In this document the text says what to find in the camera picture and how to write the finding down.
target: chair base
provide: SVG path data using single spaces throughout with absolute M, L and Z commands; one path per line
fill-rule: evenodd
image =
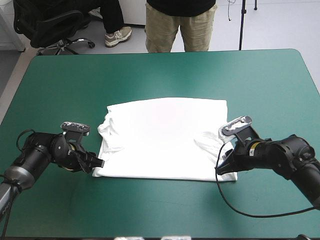
M 65 39 L 62 39 L 62 40 L 58 41 L 55 45 L 47 46 L 45 48 L 40 49 L 36 53 L 36 55 L 37 56 L 41 56 L 41 55 L 43 55 L 44 52 L 52 51 L 52 50 L 56 50 L 54 55 L 60 55 L 64 51 L 69 52 L 69 53 L 74 54 L 74 55 L 78 55 L 79 53 L 77 53 L 76 51 L 70 49 L 69 46 L 71 46 L 72 44 L 75 44 L 75 43 L 79 43 L 79 42 L 87 42 L 89 48 L 91 48 L 91 49 L 93 49 L 96 46 L 96 44 L 93 41 L 91 41 L 91 40 L 89 40 L 87 38 L 78 38 L 78 39 L 75 39 L 73 41 L 71 41 L 68 38 L 65 38 Z

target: white cloth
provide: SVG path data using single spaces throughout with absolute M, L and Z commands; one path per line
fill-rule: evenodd
M 218 129 L 227 123 L 225 100 L 158 98 L 107 107 L 98 127 L 103 140 L 94 177 L 215 181 L 223 142 Z M 228 143 L 221 152 L 232 148 Z M 236 173 L 219 181 L 237 180 Z

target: black office chair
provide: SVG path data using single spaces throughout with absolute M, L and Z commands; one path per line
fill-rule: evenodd
M 93 49 L 95 43 L 87 38 L 69 40 L 77 30 L 85 28 L 91 21 L 90 15 L 72 10 L 45 19 L 40 10 L 29 0 L 13 0 L 14 6 L 14 30 L 18 34 L 25 35 L 30 39 L 30 45 L 34 48 L 43 48 L 37 52 L 43 55 L 47 50 L 56 50 L 54 55 L 63 51 L 78 54 L 69 46 L 78 42 L 87 42 L 89 48 Z

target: wire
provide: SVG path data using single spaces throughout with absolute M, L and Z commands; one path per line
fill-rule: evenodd
M 28 133 L 28 132 L 36 133 L 36 131 L 33 130 L 33 129 L 27 129 L 27 130 L 24 130 L 23 132 L 21 132 L 21 133 L 19 134 L 18 138 L 16 139 L 16 142 L 15 142 L 16 148 L 17 148 L 21 153 L 23 153 L 23 151 L 22 151 L 22 149 L 21 149 L 20 146 L 19 146 L 19 140 L 20 140 L 20 138 L 21 138 L 23 135 L 25 135 L 25 134 Z
M 11 181 L 10 179 L 8 179 L 6 176 L 4 175 L 1 175 L 0 174 L 0 177 L 3 177 L 4 179 L 8 180 L 9 182 Z M 5 236 L 6 236 L 6 231 L 7 231 L 7 227 L 8 227 L 8 223 L 9 223 L 9 218 L 10 218 L 10 212 L 11 212 L 11 207 L 12 207 L 12 204 L 14 202 L 14 183 L 8 183 L 10 184 L 10 194 L 9 194 L 9 198 L 10 198 L 10 202 L 9 202 L 9 208 L 7 210 L 7 213 L 6 213 L 6 218 L 5 218 L 5 223 L 4 223 L 4 227 L 3 227 L 3 230 L 2 230 L 2 235 L 1 235 L 1 240 L 5 240 Z
M 227 0 L 227 1 L 228 1 L 228 19 L 229 19 L 229 21 L 231 21 L 231 19 L 230 19 L 230 3 L 234 4 L 236 2 L 236 0 L 234 0 L 234 1 Z
M 220 154 L 221 154 L 221 151 L 222 149 L 224 148 L 226 144 L 223 144 L 220 148 L 220 151 L 219 151 L 219 154 L 218 154 L 218 159 L 216 161 L 216 165 L 215 165 L 215 169 L 218 168 L 218 163 L 219 163 L 219 159 L 220 159 Z M 316 207 L 309 207 L 309 208 L 306 208 L 306 209 L 303 209 L 303 210 L 300 210 L 300 211 L 292 211 L 292 212 L 287 212 L 287 213 L 281 213 L 281 214 L 273 214 L 273 215 L 252 215 L 252 214 L 248 214 L 248 213 L 245 213 L 245 212 L 242 212 L 242 211 L 239 211 L 238 209 L 236 209 L 235 207 L 233 207 L 231 205 L 231 203 L 227 200 L 227 198 L 225 197 L 221 187 L 220 187 L 220 183 L 219 183 L 219 180 L 218 180 L 218 174 L 217 174 L 217 171 L 215 171 L 215 181 L 216 181 L 216 185 L 218 186 L 218 189 L 219 189 L 219 192 L 221 194 L 221 197 L 223 198 L 223 200 L 225 201 L 225 203 L 233 210 L 235 211 L 236 213 L 238 214 L 241 214 L 241 215 L 244 215 L 244 216 L 247 216 L 247 217 L 250 217 L 250 218 L 256 218 L 256 219 L 269 219 L 269 218 L 279 218 L 279 217 L 284 217 L 284 216 L 290 216 L 290 215 L 296 215 L 296 214 L 302 214 L 302 213 L 305 213 L 305 212 L 308 212 L 308 211 L 311 211 L 311 210 L 315 210 L 317 209 Z

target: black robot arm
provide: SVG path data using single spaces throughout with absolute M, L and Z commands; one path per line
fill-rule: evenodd
M 26 138 L 20 156 L 4 172 L 4 181 L 0 184 L 0 220 L 13 199 L 30 189 L 50 163 L 71 172 L 90 173 L 95 167 L 103 167 L 104 161 L 81 145 L 82 137 L 89 134 L 89 126 L 64 122 L 61 128 L 60 134 L 33 131 Z
M 225 153 L 216 168 L 218 175 L 252 169 L 272 169 L 291 180 L 310 203 L 320 209 L 320 162 L 315 150 L 301 137 L 291 135 L 280 141 L 261 139 L 248 116 L 239 117 L 219 129 L 226 144 L 237 138 L 233 150 Z

